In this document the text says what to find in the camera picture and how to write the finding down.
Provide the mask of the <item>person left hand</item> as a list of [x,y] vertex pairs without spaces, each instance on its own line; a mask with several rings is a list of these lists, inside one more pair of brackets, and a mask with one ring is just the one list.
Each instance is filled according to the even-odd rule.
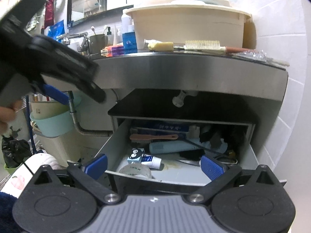
[[7,131],[8,123],[16,117],[16,112],[21,109],[22,101],[18,100],[9,107],[0,107],[0,132],[1,135]]

